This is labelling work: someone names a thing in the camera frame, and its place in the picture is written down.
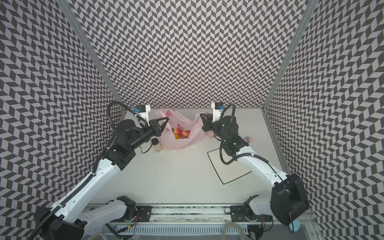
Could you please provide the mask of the pink plastic bag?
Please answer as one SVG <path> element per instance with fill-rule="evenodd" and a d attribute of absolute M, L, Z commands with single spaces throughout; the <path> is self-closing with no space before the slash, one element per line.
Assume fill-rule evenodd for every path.
<path fill-rule="evenodd" d="M 185 149 L 206 137 L 206 133 L 202 130 L 203 122 L 200 113 L 197 113 L 193 119 L 189 119 L 180 112 L 171 109 L 159 109 L 156 110 L 156 114 L 159 118 L 169 118 L 168 124 L 160 137 L 160 144 L 163 149 Z M 191 132 L 187 139 L 183 139 L 181 133 L 186 130 Z M 174 134 L 179 135 L 181 138 L 176 140 Z"/>

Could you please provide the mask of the fake strawberry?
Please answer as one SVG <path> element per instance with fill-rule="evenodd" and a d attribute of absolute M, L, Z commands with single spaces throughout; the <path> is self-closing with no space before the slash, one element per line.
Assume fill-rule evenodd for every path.
<path fill-rule="evenodd" d="M 190 132 L 191 132 L 191 131 L 188 131 L 188 130 L 186 130 L 186 131 L 182 131 L 182 133 L 181 133 L 181 137 L 182 137 L 183 139 L 187 139 L 187 138 L 189 137 L 189 135 L 190 135 Z"/>

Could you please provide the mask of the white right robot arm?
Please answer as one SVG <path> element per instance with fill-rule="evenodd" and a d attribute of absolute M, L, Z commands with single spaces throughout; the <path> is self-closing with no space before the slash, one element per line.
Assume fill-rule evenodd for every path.
<path fill-rule="evenodd" d="M 289 175 L 272 166 L 239 135 L 234 104 L 226 106 L 222 102 L 214 102 L 211 107 L 211 114 L 200 115 L 202 129 L 206 133 L 212 131 L 220 141 L 219 156 L 222 164 L 229 166 L 238 162 L 268 187 L 268 199 L 253 195 L 243 203 L 245 218 L 253 222 L 264 216 L 274 217 L 289 227 L 291 232 L 295 232 L 298 218 L 310 208 L 303 180 L 296 174 Z"/>

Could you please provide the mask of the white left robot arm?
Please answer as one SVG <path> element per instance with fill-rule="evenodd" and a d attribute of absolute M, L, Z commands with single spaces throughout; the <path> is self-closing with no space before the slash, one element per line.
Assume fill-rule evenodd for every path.
<path fill-rule="evenodd" d="M 107 117 L 113 136 L 97 158 L 91 172 L 63 198 L 50 207 L 41 207 L 35 213 L 35 230 L 30 240 L 80 240 L 92 230 L 114 220 L 136 221 L 139 211 L 136 202 L 120 196 L 103 207 L 84 212 L 93 197 L 136 156 L 136 149 L 160 137 L 169 117 L 149 119 L 148 105 L 131 109 L 126 104 L 112 101 L 107 106 Z"/>

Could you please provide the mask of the pink small box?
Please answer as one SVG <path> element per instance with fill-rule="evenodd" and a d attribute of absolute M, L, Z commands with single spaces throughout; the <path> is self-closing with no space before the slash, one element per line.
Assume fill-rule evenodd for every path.
<path fill-rule="evenodd" d="M 209 137 L 209 139 L 213 139 L 215 137 L 215 134 L 212 131 L 208 131 L 206 132 L 206 134 Z"/>

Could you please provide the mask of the small jar black lid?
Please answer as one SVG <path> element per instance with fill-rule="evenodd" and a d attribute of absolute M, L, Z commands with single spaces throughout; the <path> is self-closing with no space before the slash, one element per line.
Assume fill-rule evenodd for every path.
<path fill-rule="evenodd" d="M 152 139 L 151 144 L 152 144 L 152 147 L 154 148 L 155 152 L 159 153 L 160 151 L 163 150 L 159 139 L 157 139 L 157 138 Z"/>

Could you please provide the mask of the purple small toy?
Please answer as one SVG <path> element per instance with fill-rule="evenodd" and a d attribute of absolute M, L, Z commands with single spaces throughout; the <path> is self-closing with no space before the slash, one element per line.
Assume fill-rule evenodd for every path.
<path fill-rule="evenodd" d="M 253 141 L 253 139 L 249 136 L 244 137 L 243 140 L 246 141 L 247 143 L 250 143 Z"/>

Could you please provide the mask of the white mat black border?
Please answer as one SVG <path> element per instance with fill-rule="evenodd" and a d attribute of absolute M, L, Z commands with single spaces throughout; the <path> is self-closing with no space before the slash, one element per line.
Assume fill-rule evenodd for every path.
<path fill-rule="evenodd" d="M 211 164 L 223 185 L 231 183 L 251 171 L 241 163 L 234 161 L 230 165 L 225 165 L 220 159 L 219 149 L 207 152 Z"/>

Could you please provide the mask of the light blue round cap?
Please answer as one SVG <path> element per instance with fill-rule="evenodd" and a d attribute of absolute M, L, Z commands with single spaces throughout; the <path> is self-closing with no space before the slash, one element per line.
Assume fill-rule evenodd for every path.
<path fill-rule="evenodd" d="M 289 224 L 290 233 L 293 234 L 297 232 L 301 227 L 301 223 L 298 219 L 294 220 L 292 223 Z"/>

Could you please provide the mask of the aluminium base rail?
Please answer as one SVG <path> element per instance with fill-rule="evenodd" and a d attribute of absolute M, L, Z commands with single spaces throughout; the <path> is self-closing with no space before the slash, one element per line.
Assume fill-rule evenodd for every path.
<path fill-rule="evenodd" d="M 216 234 L 229 223 L 245 231 L 255 226 L 288 230 L 275 217 L 249 220 L 240 204 L 139 204 L 137 221 L 114 220 L 110 226 L 121 235 L 207 235 Z"/>

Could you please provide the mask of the aluminium corner post left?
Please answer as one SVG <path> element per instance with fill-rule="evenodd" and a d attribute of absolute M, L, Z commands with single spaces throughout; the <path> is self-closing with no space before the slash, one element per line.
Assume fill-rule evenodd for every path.
<path fill-rule="evenodd" d="M 96 54 L 93 46 L 91 45 L 88 37 L 86 36 L 86 33 L 84 32 L 82 26 L 78 22 L 75 14 L 73 13 L 69 2 L 65 0 L 57 0 L 56 1 L 59 8 L 65 15 L 65 18 L 68 20 L 69 24 L 73 28 L 74 32 L 76 33 L 78 39 L 82 43 L 83 47 L 85 48 L 86 52 L 88 53 L 89 57 L 93 61 L 95 67 L 97 68 L 98 72 L 100 73 L 102 80 L 105 82 L 106 86 L 110 90 L 111 94 L 114 96 L 114 99 L 119 102 L 123 102 L 123 99 L 121 98 L 120 94 L 116 90 L 112 80 L 110 79 L 106 69 L 104 68 L 102 62 L 98 58 L 98 55 Z"/>

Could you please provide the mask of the aluminium corner post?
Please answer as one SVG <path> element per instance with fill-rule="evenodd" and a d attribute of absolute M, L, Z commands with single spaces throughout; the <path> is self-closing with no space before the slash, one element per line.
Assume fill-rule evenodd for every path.
<path fill-rule="evenodd" d="M 120 94 L 116 90 L 112 80 L 110 79 L 106 69 L 104 68 L 102 62 L 98 58 L 98 55 L 96 54 L 93 46 L 91 45 L 88 37 L 86 36 L 86 33 L 84 32 L 82 26 L 78 22 L 75 14 L 73 13 L 69 2 L 65 0 L 57 0 L 56 1 L 59 8 L 65 15 L 65 18 L 68 20 L 69 24 L 73 28 L 74 32 L 76 33 L 78 39 L 82 43 L 83 47 L 85 48 L 86 52 L 88 53 L 89 57 L 93 61 L 95 67 L 97 68 L 98 72 L 100 73 L 102 80 L 105 82 L 106 86 L 110 90 L 111 94 L 114 96 L 114 99 L 119 102 L 123 102 L 123 99 L 121 98 Z"/>
<path fill-rule="evenodd" d="M 308 5 L 307 5 L 307 8 L 304 12 L 304 15 L 303 15 L 303 18 L 299 21 L 299 25 L 298 25 L 298 28 L 296 29 L 295 31 L 295 34 L 293 36 L 293 39 L 292 39 L 292 42 L 290 43 L 290 46 L 287 50 L 287 53 L 282 61 L 282 64 L 281 64 L 281 67 L 276 75 L 276 78 L 275 80 L 273 81 L 273 84 L 272 84 L 272 87 L 270 89 L 270 92 L 266 98 L 266 101 L 262 107 L 262 110 L 264 112 L 267 111 L 269 105 L 271 104 L 277 90 L 278 90 L 278 87 L 284 77 L 284 74 L 292 60 L 292 57 L 303 37 L 303 34 L 305 33 L 306 31 L 306 28 L 312 18 L 312 15 L 315 13 L 316 11 L 316 8 L 317 8 L 317 5 L 319 3 L 319 0 L 310 0 L 308 2 Z"/>

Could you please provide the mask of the aluminium corner post right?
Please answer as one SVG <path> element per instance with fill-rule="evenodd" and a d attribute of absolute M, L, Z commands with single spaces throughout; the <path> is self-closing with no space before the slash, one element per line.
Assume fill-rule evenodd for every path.
<path fill-rule="evenodd" d="M 272 87 L 270 89 L 270 92 L 266 98 L 266 101 L 262 107 L 262 110 L 264 112 L 267 111 L 269 105 L 271 104 L 277 90 L 278 90 L 278 87 L 284 77 L 284 74 L 292 60 L 292 57 L 303 37 L 303 34 L 305 33 L 306 31 L 306 28 L 312 18 L 312 15 L 315 13 L 316 11 L 316 8 L 317 8 L 317 5 L 319 3 L 319 0 L 310 0 L 308 2 L 308 5 L 307 5 L 307 8 L 304 12 L 304 15 L 303 15 L 303 18 L 299 21 L 299 25 L 298 25 L 298 28 L 296 29 L 295 31 L 295 34 L 293 36 L 293 39 L 292 39 L 292 42 L 290 43 L 290 46 L 287 50 L 287 53 L 282 61 L 282 64 L 281 64 L 281 67 L 276 75 L 276 78 L 275 80 L 273 81 L 273 84 L 272 84 Z"/>

